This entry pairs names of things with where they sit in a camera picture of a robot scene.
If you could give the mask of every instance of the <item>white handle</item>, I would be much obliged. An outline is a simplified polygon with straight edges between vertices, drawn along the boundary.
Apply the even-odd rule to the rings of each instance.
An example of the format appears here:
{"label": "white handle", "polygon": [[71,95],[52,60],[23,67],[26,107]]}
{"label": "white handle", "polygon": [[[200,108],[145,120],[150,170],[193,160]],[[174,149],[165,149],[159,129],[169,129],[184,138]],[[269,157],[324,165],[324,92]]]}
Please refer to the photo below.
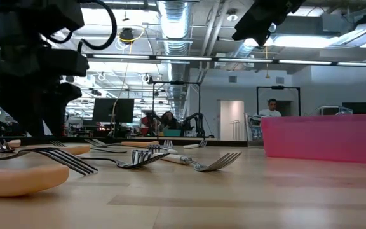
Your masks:
{"label": "white handle", "polygon": [[185,148],[185,149],[199,148],[199,144],[187,145],[187,146],[183,146],[183,148]]}
{"label": "white handle", "polygon": [[174,149],[168,149],[168,153],[171,153],[171,154],[177,154],[177,150],[174,150]]}
{"label": "white handle", "polygon": [[[154,156],[158,156],[158,155],[162,155],[162,153],[154,153]],[[166,157],[162,158],[162,160],[186,165],[187,163],[184,162],[184,159],[186,159],[186,158],[187,158],[186,156],[182,156],[182,155],[167,155]]]}

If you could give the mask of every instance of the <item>person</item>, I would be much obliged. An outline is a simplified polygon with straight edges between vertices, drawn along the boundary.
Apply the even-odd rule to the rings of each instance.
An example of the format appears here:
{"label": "person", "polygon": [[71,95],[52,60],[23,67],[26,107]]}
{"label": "person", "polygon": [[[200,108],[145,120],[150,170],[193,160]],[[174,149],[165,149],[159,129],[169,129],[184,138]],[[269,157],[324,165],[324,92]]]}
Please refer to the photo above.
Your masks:
{"label": "person", "polygon": [[276,110],[276,99],[268,100],[269,109],[259,111],[259,115],[268,117],[282,117],[281,113]]}
{"label": "person", "polygon": [[160,131],[163,130],[179,130],[180,124],[170,111],[165,112],[162,117],[162,124],[160,125]]}

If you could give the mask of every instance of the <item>man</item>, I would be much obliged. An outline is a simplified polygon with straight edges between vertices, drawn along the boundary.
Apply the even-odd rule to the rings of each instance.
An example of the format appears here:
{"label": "man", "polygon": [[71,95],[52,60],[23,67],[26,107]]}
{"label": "man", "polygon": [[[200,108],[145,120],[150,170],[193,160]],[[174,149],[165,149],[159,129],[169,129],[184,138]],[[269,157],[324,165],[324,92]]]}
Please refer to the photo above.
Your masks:
{"label": "man", "polygon": [[259,115],[268,117],[282,117],[279,111],[276,110],[276,99],[268,100],[269,109],[259,111]]}

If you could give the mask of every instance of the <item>doorway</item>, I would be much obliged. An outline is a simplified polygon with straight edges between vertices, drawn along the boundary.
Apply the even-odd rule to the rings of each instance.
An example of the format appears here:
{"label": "doorway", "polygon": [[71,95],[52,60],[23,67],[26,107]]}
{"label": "doorway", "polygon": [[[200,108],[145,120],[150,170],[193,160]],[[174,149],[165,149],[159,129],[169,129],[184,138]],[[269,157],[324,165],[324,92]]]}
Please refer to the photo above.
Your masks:
{"label": "doorway", "polygon": [[276,110],[284,116],[292,116],[292,101],[276,101]]}
{"label": "doorway", "polygon": [[244,101],[220,101],[219,139],[221,141],[245,141]]}

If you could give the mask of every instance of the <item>ceiling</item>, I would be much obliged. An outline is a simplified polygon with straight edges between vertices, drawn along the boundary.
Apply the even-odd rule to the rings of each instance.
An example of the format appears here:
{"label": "ceiling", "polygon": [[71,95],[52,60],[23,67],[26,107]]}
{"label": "ceiling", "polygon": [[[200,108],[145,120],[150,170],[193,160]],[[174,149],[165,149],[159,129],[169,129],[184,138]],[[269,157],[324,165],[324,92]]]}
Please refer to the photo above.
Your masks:
{"label": "ceiling", "polygon": [[[229,9],[235,9],[239,18],[251,7],[252,1],[247,0],[228,0]],[[215,0],[201,0],[198,3],[194,3],[191,7],[191,21],[188,40],[191,45],[189,47],[188,55],[196,56],[201,53],[205,35],[207,33],[208,21],[210,15],[212,15],[212,8],[215,4]],[[300,18],[300,20],[307,21],[308,18],[319,18],[323,14],[325,15],[340,15],[341,13],[359,11],[366,8],[366,0],[361,1],[321,1],[321,0],[309,0],[296,12],[294,17]],[[118,23],[118,32],[121,32],[124,28],[132,28],[133,34],[138,40],[133,42],[132,46],[123,45],[120,41],[116,41],[112,46],[106,50],[96,52],[83,47],[84,53],[124,53],[124,54],[145,54],[145,55],[164,55],[165,49],[161,38],[163,33],[160,25],[160,14],[156,11],[139,11],[124,9],[113,10]],[[226,12],[220,12],[220,17],[223,17],[222,26],[218,33],[218,40],[215,42],[212,49],[212,55],[229,55],[240,47],[241,43],[233,41],[231,36],[235,32],[234,26],[238,21],[230,22],[227,20]],[[83,8],[83,17],[85,20],[85,26],[74,32],[72,39],[62,45],[54,44],[55,48],[70,48],[76,49],[80,39],[87,39],[94,45],[100,45],[104,43],[111,33],[111,23],[109,16],[105,10]],[[67,36],[66,31],[60,31],[55,34],[57,39],[64,39]],[[254,48],[251,55],[255,58],[276,58],[276,59],[301,59],[301,60],[365,60],[366,50],[355,49],[354,55],[351,55],[353,49],[350,50],[326,50],[325,53],[319,48],[294,48],[294,47],[282,47],[282,46],[268,46],[265,49]],[[89,88],[101,88],[102,94],[106,97],[130,97],[136,98],[136,116],[141,115],[141,109],[148,109],[148,104],[152,104],[152,85],[144,83],[142,77],[145,75],[153,76],[157,81],[168,81],[168,64],[164,62],[157,63],[125,63],[125,62],[110,62],[111,60],[94,59],[90,61],[90,69],[88,70],[89,77],[78,78],[74,84],[80,86],[83,89],[82,99],[78,99],[69,104],[68,111],[75,115],[83,115],[86,118],[91,117],[93,110],[93,101],[96,95],[92,95]],[[191,68],[198,67],[198,63],[191,63]],[[211,73],[207,74],[204,85],[220,83],[223,86],[225,80],[217,80],[219,76],[226,75],[227,70],[232,69],[213,69],[214,64],[211,64]],[[255,64],[252,68],[245,70],[252,70],[253,74],[258,74],[261,71],[266,70],[266,64]],[[299,71],[303,66],[291,66],[291,65],[270,65],[268,69],[271,71],[284,71],[286,74],[294,74]],[[215,80],[208,80],[210,77],[215,76]],[[157,96],[156,111],[163,113],[171,110],[171,104],[173,99],[170,98],[171,88],[169,85],[159,85],[157,89],[164,90]],[[122,91],[122,89],[130,89],[129,93]]]}

